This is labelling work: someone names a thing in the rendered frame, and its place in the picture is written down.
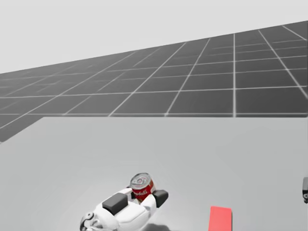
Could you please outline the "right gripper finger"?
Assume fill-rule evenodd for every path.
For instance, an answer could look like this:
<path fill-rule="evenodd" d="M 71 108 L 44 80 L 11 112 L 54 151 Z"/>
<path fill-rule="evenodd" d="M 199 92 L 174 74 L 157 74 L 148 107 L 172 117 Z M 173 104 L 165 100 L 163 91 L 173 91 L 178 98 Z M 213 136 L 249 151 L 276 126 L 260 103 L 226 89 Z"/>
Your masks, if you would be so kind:
<path fill-rule="evenodd" d="M 304 203 L 308 204 L 308 177 L 303 178 L 302 195 L 303 195 Z"/>

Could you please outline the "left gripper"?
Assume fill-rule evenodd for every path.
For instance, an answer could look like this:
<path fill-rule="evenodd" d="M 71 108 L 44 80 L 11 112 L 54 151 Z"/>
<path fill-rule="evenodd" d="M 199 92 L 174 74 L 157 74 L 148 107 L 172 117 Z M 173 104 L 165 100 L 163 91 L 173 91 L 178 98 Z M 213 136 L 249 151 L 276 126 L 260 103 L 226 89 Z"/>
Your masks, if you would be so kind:
<path fill-rule="evenodd" d="M 155 190 L 136 203 L 132 188 L 127 186 L 95 208 L 95 229 L 99 231 L 138 231 L 143 228 L 169 198 L 165 190 Z"/>

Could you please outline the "red and white can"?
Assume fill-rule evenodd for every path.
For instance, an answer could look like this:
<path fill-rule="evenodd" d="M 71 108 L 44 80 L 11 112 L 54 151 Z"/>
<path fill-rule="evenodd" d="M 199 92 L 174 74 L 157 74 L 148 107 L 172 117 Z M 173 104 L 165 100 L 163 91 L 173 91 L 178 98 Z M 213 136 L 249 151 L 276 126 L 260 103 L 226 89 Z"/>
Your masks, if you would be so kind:
<path fill-rule="evenodd" d="M 152 177 L 146 172 L 133 176 L 130 180 L 130 188 L 139 203 L 156 190 Z"/>

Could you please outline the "pink pad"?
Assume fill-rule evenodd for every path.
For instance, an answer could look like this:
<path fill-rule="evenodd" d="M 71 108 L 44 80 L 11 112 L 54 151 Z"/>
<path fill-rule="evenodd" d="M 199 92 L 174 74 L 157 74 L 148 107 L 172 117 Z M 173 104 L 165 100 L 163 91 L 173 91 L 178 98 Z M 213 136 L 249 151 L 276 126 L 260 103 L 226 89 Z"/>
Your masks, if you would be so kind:
<path fill-rule="evenodd" d="M 232 231 L 232 210 L 211 206 L 208 231 Z"/>

